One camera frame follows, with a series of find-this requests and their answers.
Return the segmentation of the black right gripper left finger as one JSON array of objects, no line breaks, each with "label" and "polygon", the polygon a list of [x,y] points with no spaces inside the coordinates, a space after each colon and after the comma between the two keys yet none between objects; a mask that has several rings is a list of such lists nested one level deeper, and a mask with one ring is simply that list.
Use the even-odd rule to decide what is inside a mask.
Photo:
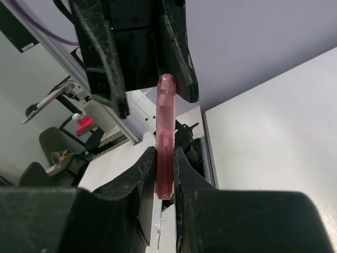
[{"label": "black right gripper left finger", "polygon": [[1,187],[1,252],[144,252],[151,241],[155,149],[93,192]]}]

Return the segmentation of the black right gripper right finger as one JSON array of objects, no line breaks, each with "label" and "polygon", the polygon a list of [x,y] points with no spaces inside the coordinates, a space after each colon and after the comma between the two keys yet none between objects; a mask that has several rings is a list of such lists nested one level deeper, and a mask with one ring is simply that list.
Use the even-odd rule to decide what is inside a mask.
[{"label": "black right gripper right finger", "polygon": [[301,192],[219,190],[176,148],[177,252],[331,252],[313,202]]}]

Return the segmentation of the pink translucent case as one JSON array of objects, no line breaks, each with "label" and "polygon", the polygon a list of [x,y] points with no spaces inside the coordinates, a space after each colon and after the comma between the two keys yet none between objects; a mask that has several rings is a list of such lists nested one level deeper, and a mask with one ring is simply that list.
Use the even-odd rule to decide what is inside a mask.
[{"label": "pink translucent case", "polygon": [[156,103],[156,194],[169,200],[173,194],[173,151],[175,141],[176,81],[162,75],[157,85]]}]

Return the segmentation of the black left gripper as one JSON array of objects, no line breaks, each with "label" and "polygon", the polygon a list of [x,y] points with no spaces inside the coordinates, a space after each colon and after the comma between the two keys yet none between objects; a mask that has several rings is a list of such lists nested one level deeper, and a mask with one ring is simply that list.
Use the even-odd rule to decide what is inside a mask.
[{"label": "black left gripper", "polygon": [[[185,1],[159,1],[164,70],[176,80],[177,94],[199,100],[190,55]],[[126,91],[156,85],[158,80],[154,23],[157,1],[70,1],[92,98],[120,118],[129,114]]]}]

